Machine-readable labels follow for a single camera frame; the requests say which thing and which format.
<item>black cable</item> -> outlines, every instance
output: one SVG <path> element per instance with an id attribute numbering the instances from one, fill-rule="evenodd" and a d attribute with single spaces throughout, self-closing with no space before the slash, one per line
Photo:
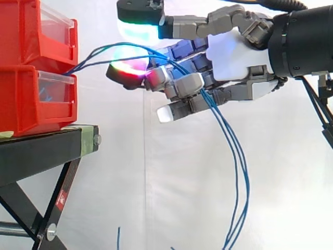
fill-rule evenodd
<path id="1" fill-rule="evenodd" d="M 326 119 L 328 120 L 328 123 L 333 124 L 333 115 L 332 115 L 332 113 L 330 112 L 330 110 L 325 105 L 322 104 L 321 100 L 319 99 L 319 97 L 317 96 L 316 92 L 313 90 L 313 88 L 311 87 L 311 85 L 309 84 L 307 79 L 305 77 L 297 77 L 296 79 L 300 79 L 300 80 L 303 81 L 304 86 L 305 86 L 306 91 L 308 92 L 308 94 L 310 96 L 311 101 L 316 102 L 316 105 L 314 105 L 315 109 L 317 110 L 318 108 L 320 108 L 321 111 L 323 112 L 323 114 L 325 115 Z"/>
<path id="2" fill-rule="evenodd" d="M 237 4 L 260 4 L 261 6 L 284 12 L 293 12 L 297 10 L 308 9 L 305 4 L 298 0 L 225 0 Z"/>

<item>red storage bin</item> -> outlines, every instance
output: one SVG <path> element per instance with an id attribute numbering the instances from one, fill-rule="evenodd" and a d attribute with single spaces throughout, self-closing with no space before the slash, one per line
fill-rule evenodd
<path id="1" fill-rule="evenodd" d="M 63 74 L 78 64 L 78 24 L 40 0 L 0 0 L 0 66 Z"/>
<path id="2" fill-rule="evenodd" d="M 24 136 L 58 131 L 77 119 L 75 76 L 0 67 L 0 133 Z"/>

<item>blue wire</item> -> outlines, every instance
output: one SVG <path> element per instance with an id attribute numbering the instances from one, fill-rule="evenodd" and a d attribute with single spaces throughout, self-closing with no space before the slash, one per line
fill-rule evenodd
<path id="1" fill-rule="evenodd" d="M 118 227 L 118 235 L 117 235 L 117 250 L 119 250 L 120 246 L 120 227 Z"/>
<path id="2" fill-rule="evenodd" d="M 143 46 L 143 45 L 138 45 L 138 44 L 135 44 L 135 43 L 128 43 L 128 42 L 121 42 L 121 43 L 115 43 L 115 44 L 109 44 L 109 45 L 104 45 L 104 46 L 101 46 L 99 48 L 96 48 L 94 49 L 90 55 L 85 59 L 83 60 L 81 63 L 79 63 L 77 66 L 75 66 L 73 69 L 69 70 L 68 72 L 65 73 L 66 76 L 69 76 L 71 74 L 73 74 L 74 72 L 77 72 L 77 71 L 80 71 L 82 68 L 82 66 L 87 62 L 89 61 L 90 59 L 92 59 L 93 57 L 99 55 L 100 53 L 104 52 L 105 50 L 107 49 L 110 49 L 112 47 L 117 47 L 117 46 L 123 46 L 123 45 L 127 45 L 127 46 L 133 46 L 133 47 L 138 47 L 138 48 L 143 48 L 145 49 L 146 51 L 148 52 L 151 52 L 155 55 L 158 55 L 158 56 L 161 56 L 161 57 L 166 57 L 164 54 L 162 53 L 159 53 L 158 51 L 154 50 L 154 49 L 151 49 L 147 46 Z"/>
<path id="3" fill-rule="evenodd" d="M 247 173 L 247 164 L 246 164 L 246 160 L 245 160 L 245 155 L 244 155 L 244 152 L 243 152 L 243 149 L 238 141 L 238 138 L 235 134 L 235 132 L 233 131 L 233 129 L 231 128 L 230 124 L 227 122 L 227 120 L 223 117 L 223 115 L 221 114 L 220 110 L 218 109 L 218 107 L 216 106 L 216 103 L 214 102 L 214 100 L 205 92 L 205 91 L 202 91 L 202 96 L 204 97 L 205 101 L 209 104 L 210 108 L 213 108 L 218 114 L 219 116 L 222 118 L 223 120 L 223 123 L 224 125 L 227 127 L 227 130 L 230 134 L 230 136 L 232 137 L 232 140 L 236 146 L 236 150 L 237 150 L 237 153 L 239 155 L 239 159 L 241 161 L 241 165 L 242 165 L 242 170 L 243 170 L 243 174 L 244 174 L 244 179 L 245 179 L 245 182 L 246 182 L 246 189 L 247 189 L 247 200 L 246 200 L 246 203 L 245 203 L 245 206 L 244 206 L 244 209 L 243 209 L 243 212 L 241 214 L 241 216 L 239 217 L 237 223 L 236 223 L 236 226 L 234 228 L 234 230 L 232 231 L 232 234 L 230 235 L 228 233 L 227 235 L 227 238 L 226 238 L 226 241 L 225 241 L 225 244 L 223 246 L 222 249 L 226 249 L 227 245 L 229 244 L 230 242 L 230 239 L 233 237 L 233 235 L 235 234 L 235 231 L 237 229 L 237 227 L 239 226 L 239 223 L 240 221 L 242 220 L 241 222 L 241 225 L 240 225 L 240 228 L 238 230 L 238 233 L 236 234 L 236 237 L 235 239 L 233 240 L 231 246 L 229 249 L 231 249 L 234 244 L 236 243 L 239 235 L 240 235 L 240 232 L 243 228 L 243 225 L 244 225 L 244 222 L 245 222 L 245 218 L 246 218 L 246 215 L 247 215 L 247 210 L 248 210 L 248 203 L 249 203 L 249 194 L 250 194 L 250 183 L 249 183 L 249 178 L 248 178 L 248 173 Z"/>
<path id="4" fill-rule="evenodd" d="M 233 229 L 233 226 L 234 226 L 234 222 L 235 222 L 235 218 L 236 218 L 236 213 L 237 213 L 237 210 L 238 210 L 238 204 L 239 204 L 238 164 L 237 164 L 236 153 L 235 153 L 234 147 L 232 146 L 231 141 L 230 141 L 229 137 L 227 136 L 227 133 L 226 133 L 226 131 L 225 131 L 225 129 L 224 129 L 224 127 L 223 127 L 223 125 L 222 125 L 219 117 L 217 116 L 217 114 L 218 114 L 218 115 L 220 115 L 220 117 L 223 117 L 222 114 L 220 113 L 220 111 L 219 111 L 219 109 L 217 107 L 216 108 L 214 107 L 213 100 L 209 99 L 210 96 L 204 90 L 201 91 L 201 95 L 203 96 L 203 99 L 206 101 L 206 103 L 208 103 L 208 105 L 210 106 L 210 109 L 214 113 L 216 119 L 218 120 L 218 122 L 220 124 L 220 127 L 222 128 L 224 136 L 226 137 L 228 145 L 229 145 L 229 147 L 230 147 L 230 149 L 232 151 L 232 155 L 233 155 L 233 158 L 234 158 L 234 164 L 235 164 L 236 201 L 235 201 L 235 207 L 234 207 L 234 211 L 233 211 L 233 215 L 232 215 L 232 220 L 231 220 L 231 223 L 230 223 L 230 228 L 229 228 L 228 234 L 226 236 L 225 244 L 224 244 L 224 247 L 223 247 L 223 248 L 225 248 L 226 247 L 227 239 L 229 238 L 229 236 L 231 234 L 231 231 Z M 236 143 L 235 143 L 234 138 L 232 136 L 231 136 L 231 138 L 232 138 L 233 143 L 235 145 Z M 237 149 L 238 157 L 240 158 L 239 150 L 238 150 L 238 148 L 236 148 L 236 149 Z"/>
<path id="5" fill-rule="evenodd" d="M 135 46 L 135 47 L 141 47 L 141 48 L 144 48 L 146 49 L 147 51 L 153 53 L 154 55 L 148 55 L 148 56 L 138 56 L 138 57 L 131 57 L 131 58 L 123 58 L 123 59 L 116 59 L 116 60 L 109 60 L 109 61 L 100 61 L 100 62 L 96 62 L 96 63 L 92 63 L 92 64 L 88 64 L 88 65 L 85 65 L 90 59 L 92 59 L 93 57 L 99 55 L 100 53 L 102 53 L 103 51 L 111 48 L 111 47 L 114 47 L 114 46 L 122 46 L 122 45 L 129 45 L 129 46 Z M 169 58 L 167 58 L 165 55 L 149 48 L 149 47 L 145 47 L 145 46 L 141 46 L 141 45 L 137 45 L 137 44 L 133 44 L 133 43 L 117 43 L 117 44 L 112 44 L 112 45 L 105 45 L 105 46 L 102 46 L 100 48 L 97 48 L 95 50 L 93 50 L 90 55 L 84 60 L 82 61 L 80 64 L 78 64 L 76 67 L 74 67 L 72 70 L 68 71 L 67 74 L 73 74 L 74 72 L 77 72 L 77 71 L 80 71 L 86 67 L 90 67 L 90 66 L 93 66 L 93 65 L 99 65 L 99 64 L 109 64 L 109 63 L 112 63 L 112 62 L 115 62 L 115 61 L 124 61 L 124 60 L 133 60 L 133 59 L 140 59 L 140 58 L 159 58 L 159 59 L 164 59 L 166 60 L 169 64 L 173 65 L 175 68 L 177 68 L 182 74 L 190 74 L 190 72 L 185 69 L 183 66 L 181 66 L 180 64 L 178 64 L 177 62 L 173 61 L 173 60 L 170 60 Z M 235 239 L 233 240 L 231 246 L 230 246 L 230 249 L 234 246 L 234 244 L 236 243 L 239 235 L 240 235 L 240 232 L 243 228 L 243 225 L 245 223 L 245 218 L 246 218 L 246 215 L 247 215 L 247 211 L 248 211 L 248 204 L 249 204 L 249 194 L 250 194 L 250 183 L 249 183 L 249 178 L 248 178 L 248 172 L 247 172 L 247 164 L 246 164 L 246 159 L 245 159 L 245 155 L 244 155 L 244 151 L 239 143 L 239 140 L 235 134 L 235 132 L 233 131 L 233 129 L 231 128 L 230 124 L 227 122 L 227 120 L 223 117 L 223 115 L 221 114 L 220 110 L 218 109 L 215 101 L 210 97 L 209 94 L 207 94 L 205 92 L 205 90 L 201 90 L 200 91 L 201 95 L 203 96 L 203 99 L 206 101 L 206 103 L 208 104 L 209 108 L 212 110 L 214 116 L 216 117 L 226 139 L 227 139 L 227 142 L 230 146 L 230 149 L 232 151 L 232 154 L 233 154 L 233 158 L 234 158 L 234 162 L 235 162 L 235 176 L 236 176 L 236 202 L 235 202 L 235 208 L 234 208 L 234 212 L 233 212 L 233 216 L 232 216 L 232 221 L 231 221 L 231 224 L 230 224 L 230 229 L 229 229 L 229 232 L 227 234 L 227 237 L 226 237 L 226 240 L 225 240 L 225 244 L 224 244 L 224 247 L 223 249 L 225 249 L 227 247 L 227 245 L 229 244 L 231 238 L 233 237 L 233 235 L 235 234 L 239 224 L 240 224 L 240 227 L 239 227 L 239 230 L 235 236 Z M 222 119 L 222 122 L 223 124 L 225 125 L 226 127 L 226 130 L 224 129 L 223 127 L 223 124 L 221 122 L 221 120 L 219 119 L 219 117 Z M 245 206 L 244 206 L 244 209 L 242 211 L 242 214 L 241 216 L 239 217 L 237 223 L 236 223 L 236 226 L 235 228 L 233 229 L 232 231 L 232 227 L 234 225 L 234 222 L 235 222 L 235 217 L 236 217 L 236 212 L 237 212 L 237 209 L 238 209 L 238 200 L 239 200 L 239 187 L 238 187 L 238 165 L 237 165 L 237 159 L 236 159 L 236 153 L 235 153 L 235 150 L 234 150 L 234 147 L 233 145 L 231 144 L 231 141 L 230 141 L 230 138 L 227 136 L 227 134 L 229 134 L 230 138 L 232 139 L 233 141 L 233 144 L 236 148 L 236 151 L 237 151 L 237 155 L 239 157 L 239 160 L 240 160 L 240 163 L 241 163 L 241 168 L 242 168 L 242 171 L 243 171 L 243 174 L 244 174 L 244 179 L 245 179 L 245 182 L 246 182 L 246 189 L 247 189 L 247 200 L 246 200 L 246 203 L 245 203 Z"/>

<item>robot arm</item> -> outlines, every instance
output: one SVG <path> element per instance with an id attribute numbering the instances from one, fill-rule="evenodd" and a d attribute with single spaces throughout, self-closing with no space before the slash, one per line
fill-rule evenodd
<path id="1" fill-rule="evenodd" d="M 171 100 L 159 110 L 169 115 L 162 121 L 208 109 L 199 93 L 202 88 L 222 105 L 259 98 L 278 89 L 287 77 L 320 75 L 323 85 L 333 72 L 332 6 L 307 10 L 297 1 L 247 2 L 285 2 L 285 10 L 302 11 L 270 19 L 234 5 L 207 18 L 168 17 L 162 0 L 118 1 L 121 21 L 157 25 L 160 38 L 186 39 L 160 52 L 180 62 L 190 75 L 182 76 L 172 66 L 151 60 L 142 79 L 147 90 L 164 92 Z"/>

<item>white backdrop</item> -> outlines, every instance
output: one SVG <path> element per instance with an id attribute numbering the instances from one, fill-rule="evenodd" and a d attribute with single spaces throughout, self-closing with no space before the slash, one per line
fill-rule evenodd
<path id="1" fill-rule="evenodd" d="M 165 2 L 167 14 L 206 15 L 230 5 Z M 315 7 L 331 1 L 304 2 Z M 116 0 L 44 3 L 79 21 L 81 59 L 100 45 L 122 41 Z M 109 250 L 116 249 L 121 226 L 121 250 L 221 249 L 235 180 L 215 118 L 205 111 L 160 124 L 155 110 L 167 103 L 165 97 L 126 91 L 105 77 L 106 69 L 78 74 L 79 122 L 99 125 L 103 143 L 82 160 L 58 235 L 70 250 Z M 333 249 L 333 152 L 302 84 L 289 81 L 258 101 L 229 103 L 221 111 L 244 147 L 251 181 L 248 219 L 234 249 Z M 59 173 L 57 168 L 20 182 L 42 213 Z M 1 215 L 9 218 L 4 210 Z M 31 245 L 26 239 L 0 241 L 0 249 Z"/>

